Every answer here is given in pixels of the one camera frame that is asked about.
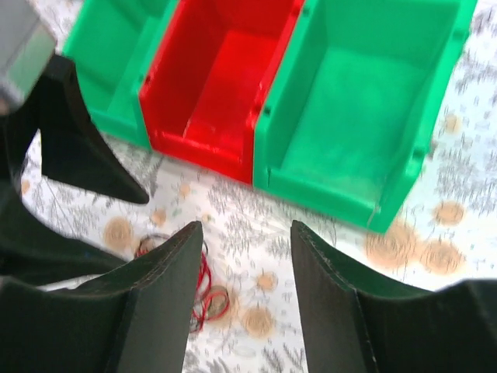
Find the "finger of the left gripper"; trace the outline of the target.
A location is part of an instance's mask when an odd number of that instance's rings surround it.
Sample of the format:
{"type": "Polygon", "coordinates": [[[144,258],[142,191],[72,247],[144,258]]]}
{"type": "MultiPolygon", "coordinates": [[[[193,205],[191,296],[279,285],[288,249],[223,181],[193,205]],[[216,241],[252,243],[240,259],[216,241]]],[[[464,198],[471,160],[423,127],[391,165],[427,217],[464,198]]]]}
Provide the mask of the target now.
{"type": "Polygon", "coordinates": [[[1,274],[64,280],[123,265],[117,256],[48,228],[23,204],[22,173],[35,134],[41,135],[46,177],[134,204],[149,201],[93,124],[75,63],[55,54],[24,105],[1,118],[1,274]]]}

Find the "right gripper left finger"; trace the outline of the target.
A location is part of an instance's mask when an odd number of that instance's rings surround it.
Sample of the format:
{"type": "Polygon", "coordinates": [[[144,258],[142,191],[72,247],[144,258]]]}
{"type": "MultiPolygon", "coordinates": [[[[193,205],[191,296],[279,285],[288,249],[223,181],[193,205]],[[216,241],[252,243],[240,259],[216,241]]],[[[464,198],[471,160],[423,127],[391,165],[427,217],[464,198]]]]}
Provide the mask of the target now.
{"type": "Polygon", "coordinates": [[[75,289],[1,279],[3,372],[179,372],[203,246],[190,222],[75,289]]]}

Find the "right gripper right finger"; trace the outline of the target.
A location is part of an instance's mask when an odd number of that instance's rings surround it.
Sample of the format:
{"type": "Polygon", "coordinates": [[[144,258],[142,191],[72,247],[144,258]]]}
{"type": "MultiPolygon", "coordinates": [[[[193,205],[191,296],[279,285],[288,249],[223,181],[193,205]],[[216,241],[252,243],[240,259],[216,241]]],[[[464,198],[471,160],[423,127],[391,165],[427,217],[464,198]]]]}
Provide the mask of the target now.
{"type": "Polygon", "coordinates": [[[416,288],[341,253],[300,221],[290,246],[311,372],[494,372],[496,282],[416,288]]]}

